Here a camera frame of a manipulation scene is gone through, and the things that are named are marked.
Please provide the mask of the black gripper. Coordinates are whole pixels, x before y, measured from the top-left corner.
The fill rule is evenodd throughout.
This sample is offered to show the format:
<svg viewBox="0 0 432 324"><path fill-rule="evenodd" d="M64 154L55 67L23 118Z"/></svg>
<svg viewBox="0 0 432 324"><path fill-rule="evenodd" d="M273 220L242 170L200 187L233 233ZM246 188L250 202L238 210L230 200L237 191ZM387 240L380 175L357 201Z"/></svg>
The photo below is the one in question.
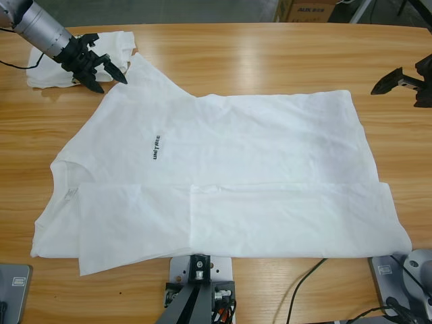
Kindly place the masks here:
<svg viewBox="0 0 432 324"><path fill-rule="evenodd" d="M115 81L122 84L127 84L128 81L122 71L111 62L108 54L99 57L91 50L97 40L99 40L97 33L83 34L80 37L72 36L67 46L53 60L60 63L65 71L72 72L74 79L90 91L104 93L95 77L97 72L95 67L99 61Z"/></svg>
<svg viewBox="0 0 432 324"><path fill-rule="evenodd" d="M402 86L417 91L415 107L431 108L431 60L432 54L415 64L417 73L423 77L423 85L421 80L405 75L402 67L399 67L382 77L374 85L371 95L384 95Z"/></svg>

